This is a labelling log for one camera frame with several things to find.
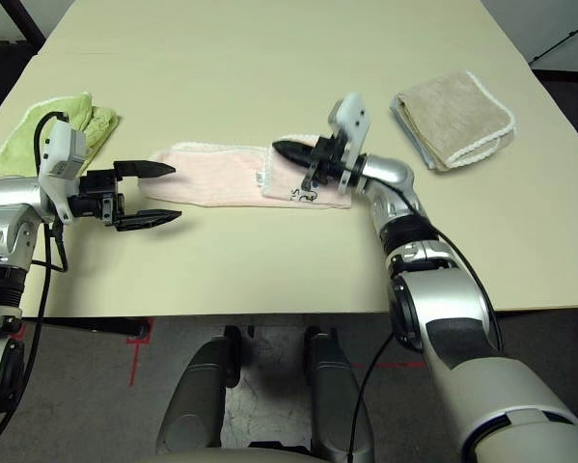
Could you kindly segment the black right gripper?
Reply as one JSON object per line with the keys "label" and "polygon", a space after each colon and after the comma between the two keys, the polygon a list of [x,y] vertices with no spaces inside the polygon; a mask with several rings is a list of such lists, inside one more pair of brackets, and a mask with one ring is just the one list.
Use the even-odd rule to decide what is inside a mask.
{"label": "black right gripper", "polygon": [[307,174],[301,182],[305,191],[311,191],[315,183],[326,185],[329,181],[345,190],[355,188],[364,168],[363,154],[354,162],[342,161],[344,146],[335,138],[320,137],[314,146],[283,139],[273,142],[272,147],[291,163],[306,165]]}

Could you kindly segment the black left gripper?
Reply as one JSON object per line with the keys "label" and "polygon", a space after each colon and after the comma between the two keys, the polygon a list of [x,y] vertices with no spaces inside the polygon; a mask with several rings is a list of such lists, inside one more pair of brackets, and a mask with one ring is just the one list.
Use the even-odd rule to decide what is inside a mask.
{"label": "black left gripper", "polygon": [[115,161],[113,166],[114,169],[88,171],[79,179],[78,193],[69,197],[69,209],[75,218],[95,217],[118,232],[130,232],[158,227],[181,216],[181,211],[169,209],[124,215],[124,195],[118,189],[123,177],[163,177],[173,174],[174,167],[149,160]]}

